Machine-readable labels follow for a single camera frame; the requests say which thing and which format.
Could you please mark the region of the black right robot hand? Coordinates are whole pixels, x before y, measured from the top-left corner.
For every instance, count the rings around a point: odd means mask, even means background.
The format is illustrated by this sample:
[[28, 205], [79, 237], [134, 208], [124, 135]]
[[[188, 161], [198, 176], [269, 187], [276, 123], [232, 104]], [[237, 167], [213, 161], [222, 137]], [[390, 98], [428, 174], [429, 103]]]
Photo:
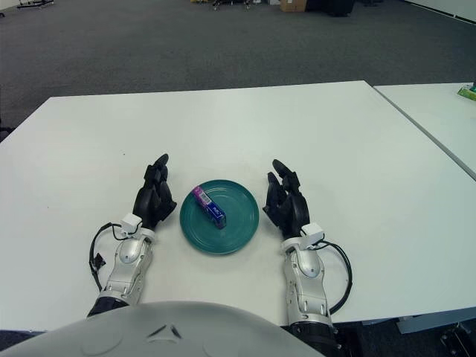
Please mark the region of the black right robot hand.
[[310, 223], [310, 218], [298, 175], [277, 159], [272, 161], [272, 166], [281, 181], [273, 172], [267, 174], [268, 190], [263, 211], [284, 239], [299, 237], [301, 228]]

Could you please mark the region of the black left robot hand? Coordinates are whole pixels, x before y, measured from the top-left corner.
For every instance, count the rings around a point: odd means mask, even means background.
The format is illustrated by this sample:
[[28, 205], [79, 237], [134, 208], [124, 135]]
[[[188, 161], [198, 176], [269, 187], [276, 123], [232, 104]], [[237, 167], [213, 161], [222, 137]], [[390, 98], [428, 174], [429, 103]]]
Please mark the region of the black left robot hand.
[[176, 208], [167, 184], [169, 155], [164, 153], [154, 164], [148, 165], [144, 185], [138, 191], [132, 213], [142, 220], [142, 227], [155, 230]]

